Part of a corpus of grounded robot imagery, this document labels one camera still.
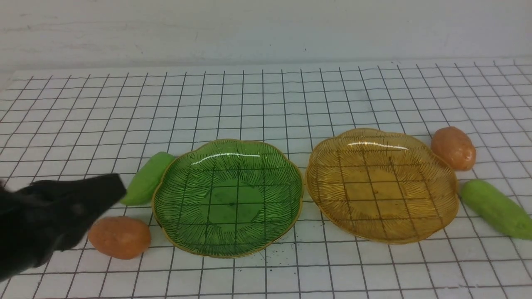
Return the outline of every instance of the green glass plate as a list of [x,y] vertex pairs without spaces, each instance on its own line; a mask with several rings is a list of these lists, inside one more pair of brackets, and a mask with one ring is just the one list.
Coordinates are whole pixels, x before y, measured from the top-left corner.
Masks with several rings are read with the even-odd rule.
[[263,142],[221,139],[177,158],[153,196],[153,214],[176,247],[236,258],[290,230],[303,202],[296,165]]

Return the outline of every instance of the toy cucumber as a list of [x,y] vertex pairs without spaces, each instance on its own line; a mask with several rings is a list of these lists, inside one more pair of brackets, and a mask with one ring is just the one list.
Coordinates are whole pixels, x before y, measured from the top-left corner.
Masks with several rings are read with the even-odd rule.
[[532,240],[532,219],[518,204],[483,180],[471,180],[460,192],[462,201],[495,230],[513,238]]
[[123,205],[143,205],[149,203],[165,170],[175,159],[176,157],[165,152],[158,152],[153,155],[137,174],[133,176],[127,193],[120,200],[120,203]]

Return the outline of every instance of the glass plate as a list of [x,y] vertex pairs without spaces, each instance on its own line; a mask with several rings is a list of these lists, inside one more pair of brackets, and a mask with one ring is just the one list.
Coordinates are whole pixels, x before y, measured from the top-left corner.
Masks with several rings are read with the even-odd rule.
[[305,181],[334,224],[384,243],[426,239],[459,208],[454,171],[423,142],[400,133],[353,129],[322,141]]
[[263,142],[221,139],[177,158],[153,197],[167,239],[185,251],[235,258],[260,251],[295,224],[303,180]]

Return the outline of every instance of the grid mat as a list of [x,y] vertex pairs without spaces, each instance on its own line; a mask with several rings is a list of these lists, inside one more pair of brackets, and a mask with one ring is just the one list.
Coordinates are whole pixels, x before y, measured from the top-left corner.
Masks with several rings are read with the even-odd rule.
[[[159,151],[217,138],[264,140],[304,171],[313,146],[354,127],[430,142],[456,126],[477,147],[461,180],[486,179],[532,213],[532,60],[18,72],[0,93],[0,178],[118,172],[126,184]],[[465,207],[428,240],[385,245],[332,225],[306,195],[296,226],[262,252],[195,256],[163,237],[149,207],[116,206],[151,224],[152,248],[121,261],[83,240],[0,283],[12,298],[523,299],[532,242],[501,236]]]

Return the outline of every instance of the scalloped plate rim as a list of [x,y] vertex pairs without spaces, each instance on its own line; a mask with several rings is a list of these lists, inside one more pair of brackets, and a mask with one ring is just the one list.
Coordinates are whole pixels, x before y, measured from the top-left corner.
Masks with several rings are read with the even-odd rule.
[[[427,152],[430,153],[430,155],[435,158],[436,160],[442,162],[442,164],[449,168],[451,170],[451,174],[452,174],[452,179],[453,181],[455,181],[455,184],[453,186],[454,190],[455,190],[455,212],[454,212],[454,216],[452,217],[451,221],[449,221],[449,223],[447,223],[446,225],[442,226],[439,230],[435,231],[435,232],[432,232],[430,235],[428,235],[427,237],[425,237],[424,239],[427,239],[428,237],[432,236],[433,234],[435,234],[436,232],[444,229],[445,227],[447,227],[455,218],[456,218],[456,215],[458,214],[458,211],[460,210],[460,198],[458,196],[458,192],[459,192],[459,189],[460,189],[460,183],[458,182],[458,178],[456,177],[456,173],[455,171],[449,166],[449,164],[447,162],[445,162],[442,158],[440,158],[438,155],[436,155],[431,149],[430,147],[428,147],[425,143],[423,143],[421,140],[413,137],[413,136],[410,136],[408,134],[405,134],[405,133],[400,133],[400,132],[386,132],[386,131],[382,131],[382,130],[379,130],[379,129],[375,129],[375,128],[354,128],[354,129],[350,129],[350,130],[347,130],[341,134],[339,134],[338,136],[334,136],[334,137],[330,137],[330,138],[327,138],[325,140],[322,140],[320,141],[320,143],[318,143],[313,149],[312,149],[312,152],[309,156],[309,162],[307,164],[307,169],[312,161],[312,157],[314,156],[314,154],[317,152],[317,149],[323,144],[325,143],[326,141],[329,141],[329,140],[333,140],[333,139],[337,139],[339,137],[343,137],[344,135],[347,135],[348,133],[353,133],[355,131],[362,131],[362,130],[373,130],[373,131],[377,131],[377,132],[381,132],[381,133],[384,133],[386,135],[389,135],[389,134],[397,134],[397,135],[402,135],[402,136],[405,136],[407,138],[411,138],[411,139],[415,139],[422,147],[424,147]],[[393,240],[389,240],[389,239],[379,239],[379,238],[368,238],[368,237],[363,237],[363,236],[360,236],[356,233],[354,233],[353,231],[351,230],[348,230],[346,229],[344,226],[340,225],[338,223],[338,221],[332,219],[330,216],[329,216],[329,213],[327,213],[320,204],[318,204],[318,202],[312,197],[312,195],[310,194],[310,191],[308,190],[309,189],[309,184],[307,183],[308,181],[308,171],[305,172],[305,176],[304,176],[304,183],[305,183],[305,187],[307,189],[307,193],[309,194],[310,198],[312,199],[312,201],[314,201],[314,203],[318,206],[318,208],[320,209],[320,211],[323,213],[323,215],[325,215],[327,217],[327,219],[329,219],[329,221],[331,221],[332,223],[334,223],[337,227],[339,227],[340,229],[342,229],[343,231],[353,235],[353,236],[356,236],[356,237],[360,237],[360,238],[363,238],[363,239],[366,239],[366,240],[371,240],[371,241],[378,241],[378,242],[383,242],[383,243],[387,243],[387,244],[407,244],[407,243],[414,243],[414,242],[419,242],[418,240],[415,240],[415,241],[409,241],[407,243],[405,242],[399,242],[401,240],[409,240],[409,239],[412,239],[412,238],[405,238],[405,239],[393,239]]]
[[[189,155],[189,154],[192,154],[192,153],[195,153],[195,152],[198,152],[200,151],[201,149],[203,149],[205,146],[207,145],[210,145],[210,144],[213,144],[213,143],[218,143],[218,142],[226,142],[226,141],[234,141],[234,142],[238,142],[238,143],[252,143],[252,144],[266,144],[272,148],[274,148],[278,153],[279,155],[281,155],[283,157],[283,159],[288,162],[289,164],[291,164],[296,170],[297,170],[297,173],[299,174],[299,177],[300,177],[300,180],[301,180],[301,195],[300,195],[300,200],[299,200],[299,210],[296,214],[296,216],[294,217],[294,220],[292,221],[292,223],[288,226],[288,228],[286,229],[286,231],[284,231],[282,234],[279,235],[279,237],[273,239],[272,241],[269,241],[266,245],[260,247],[259,249],[257,250],[254,250],[254,251],[251,251],[251,252],[248,252],[248,253],[245,253],[245,254],[239,254],[239,255],[231,255],[231,256],[219,256],[219,255],[209,255],[209,254],[201,254],[201,253],[198,253],[198,252],[194,252],[194,251],[191,251],[189,249],[186,249],[180,245],[178,245],[176,242],[174,242],[172,240],[172,238],[170,238],[170,236],[167,234],[166,230],[164,229],[164,227],[162,226],[162,224],[159,222],[159,218],[157,217],[157,213],[155,212],[155,195],[157,194],[157,192],[159,191],[159,189],[161,188],[162,184],[163,184],[163,180],[164,178],[166,177],[166,174],[168,172],[168,170],[170,169],[170,167],[176,162],[178,161],[179,159],[182,159],[183,157]],[[292,161],[290,161],[290,159],[284,155],[284,153],[282,153],[282,151],[280,149],[278,149],[277,147],[269,144],[269,143],[266,143],[266,142],[262,142],[262,141],[258,141],[258,140],[239,140],[239,139],[233,139],[233,138],[224,138],[224,139],[217,139],[217,140],[213,140],[211,142],[208,142],[200,147],[198,147],[197,149],[194,149],[192,151],[189,151],[179,157],[176,157],[172,163],[170,163],[167,168],[164,170],[164,173],[163,173],[163,176],[161,177],[161,180],[159,181],[159,184],[157,185],[157,188],[155,189],[155,191],[153,192],[153,195],[152,195],[152,200],[151,200],[151,206],[152,206],[152,214],[153,214],[153,217],[155,218],[155,221],[157,222],[157,224],[159,225],[159,227],[161,228],[162,232],[163,232],[163,235],[165,236],[165,238],[173,245],[175,246],[176,248],[179,248],[185,252],[188,252],[188,253],[191,253],[191,254],[194,254],[194,255],[198,255],[198,256],[206,256],[206,257],[209,257],[209,258],[217,258],[217,259],[235,259],[235,258],[241,258],[241,257],[244,257],[244,256],[248,256],[248,255],[252,255],[254,253],[257,253],[263,249],[265,249],[266,247],[270,246],[271,244],[273,244],[274,242],[276,242],[277,240],[281,239],[285,234],[287,234],[296,224],[296,222],[298,221],[299,217],[301,216],[301,210],[303,209],[303,197],[305,195],[305,179],[303,177],[303,174],[301,173],[301,170],[299,169],[299,167]]]

